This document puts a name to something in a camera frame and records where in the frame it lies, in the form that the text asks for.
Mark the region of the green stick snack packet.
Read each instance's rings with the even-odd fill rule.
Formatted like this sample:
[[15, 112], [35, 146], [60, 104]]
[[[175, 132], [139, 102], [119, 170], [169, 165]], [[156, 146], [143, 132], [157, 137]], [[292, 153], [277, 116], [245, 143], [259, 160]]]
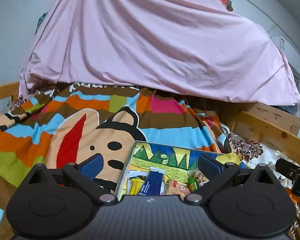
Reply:
[[196, 191], [196, 189], [198, 189], [196, 180], [193, 177], [188, 178], [188, 186], [191, 192]]

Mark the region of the yellow snack packet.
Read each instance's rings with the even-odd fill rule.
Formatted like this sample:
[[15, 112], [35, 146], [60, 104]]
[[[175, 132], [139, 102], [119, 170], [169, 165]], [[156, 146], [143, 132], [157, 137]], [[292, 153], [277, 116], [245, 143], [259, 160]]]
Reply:
[[133, 178], [131, 180], [131, 187], [130, 187], [129, 195], [134, 195], [134, 196], [138, 195], [143, 184], [144, 184], [144, 181], [142, 179]]

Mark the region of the mixed nut bar packet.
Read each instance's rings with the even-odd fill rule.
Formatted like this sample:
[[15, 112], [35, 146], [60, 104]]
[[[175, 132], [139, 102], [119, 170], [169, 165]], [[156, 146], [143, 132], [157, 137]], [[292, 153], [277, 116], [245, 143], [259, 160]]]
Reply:
[[209, 182], [209, 179], [199, 169], [194, 170], [193, 177], [196, 181], [197, 187], [201, 187]]

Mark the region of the white wall air conditioner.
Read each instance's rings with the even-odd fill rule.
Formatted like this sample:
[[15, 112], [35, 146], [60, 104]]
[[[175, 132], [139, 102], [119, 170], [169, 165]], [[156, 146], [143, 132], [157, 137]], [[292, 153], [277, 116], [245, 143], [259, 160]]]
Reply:
[[300, 81], [300, 53], [282, 36], [272, 36], [271, 39], [285, 54], [294, 77]]

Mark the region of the floral satin quilt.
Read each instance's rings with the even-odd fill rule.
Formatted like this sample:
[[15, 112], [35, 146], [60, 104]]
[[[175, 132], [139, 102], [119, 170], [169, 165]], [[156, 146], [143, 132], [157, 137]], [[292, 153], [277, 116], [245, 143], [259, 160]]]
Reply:
[[236, 164], [244, 164], [247, 168], [255, 168], [259, 163], [267, 164], [295, 205], [297, 219], [290, 228], [289, 236], [291, 239], [300, 239], [300, 197], [292, 194], [292, 182], [275, 170], [275, 163], [278, 159], [292, 160], [280, 151], [269, 148], [261, 142], [243, 139], [239, 135], [232, 133], [225, 124], [221, 124], [221, 131], [228, 137], [231, 153], [218, 157], [218, 161], [223, 164], [232, 161]]

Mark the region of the clear rice cracker packet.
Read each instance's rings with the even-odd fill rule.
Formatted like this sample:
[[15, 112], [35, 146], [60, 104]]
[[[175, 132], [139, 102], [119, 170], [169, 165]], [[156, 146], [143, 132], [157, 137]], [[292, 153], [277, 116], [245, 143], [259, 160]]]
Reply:
[[191, 191], [186, 184], [171, 179], [168, 182], [163, 195], [178, 195], [181, 200], [184, 200], [190, 193]]

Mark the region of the pink draped sheet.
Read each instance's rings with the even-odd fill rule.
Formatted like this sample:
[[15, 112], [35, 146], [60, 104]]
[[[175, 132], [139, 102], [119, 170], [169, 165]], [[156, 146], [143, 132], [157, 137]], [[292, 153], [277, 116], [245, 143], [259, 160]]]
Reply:
[[56, 0], [20, 75], [23, 94], [77, 82], [300, 103], [283, 52], [260, 25], [220, 0]]

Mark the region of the blue snack stick packet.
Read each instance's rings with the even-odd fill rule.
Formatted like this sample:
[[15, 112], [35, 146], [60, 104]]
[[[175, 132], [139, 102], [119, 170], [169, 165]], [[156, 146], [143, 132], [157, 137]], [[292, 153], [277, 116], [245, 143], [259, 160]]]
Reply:
[[148, 176], [142, 185], [138, 196], [159, 196], [162, 182], [164, 181], [165, 170], [157, 167], [150, 167]]

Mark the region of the illustrated cardboard snack box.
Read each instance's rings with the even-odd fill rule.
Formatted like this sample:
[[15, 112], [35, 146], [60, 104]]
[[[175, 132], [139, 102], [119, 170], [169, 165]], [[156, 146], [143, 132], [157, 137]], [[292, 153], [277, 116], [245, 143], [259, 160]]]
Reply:
[[171, 179], [187, 184], [190, 174], [198, 169], [199, 157], [203, 154], [222, 164], [235, 163], [241, 168], [245, 168], [245, 164], [235, 153], [222, 154], [136, 141], [124, 165], [115, 195], [121, 199], [123, 195], [130, 194], [131, 180], [138, 178], [145, 181], [152, 167], [165, 171], [161, 193], [165, 191], [166, 185]]

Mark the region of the colourful cartoon monkey blanket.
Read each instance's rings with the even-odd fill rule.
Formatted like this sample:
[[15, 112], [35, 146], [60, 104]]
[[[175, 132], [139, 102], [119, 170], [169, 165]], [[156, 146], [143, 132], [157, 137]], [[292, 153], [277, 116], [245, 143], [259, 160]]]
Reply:
[[49, 87], [0, 116], [0, 239], [13, 236], [5, 209], [35, 164], [61, 168], [97, 154], [96, 182], [114, 192], [136, 141], [181, 148], [148, 155], [170, 170], [196, 168], [194, 149], [219, 152], [211, 122], [219, 120], [169, 92], [91, 83]]

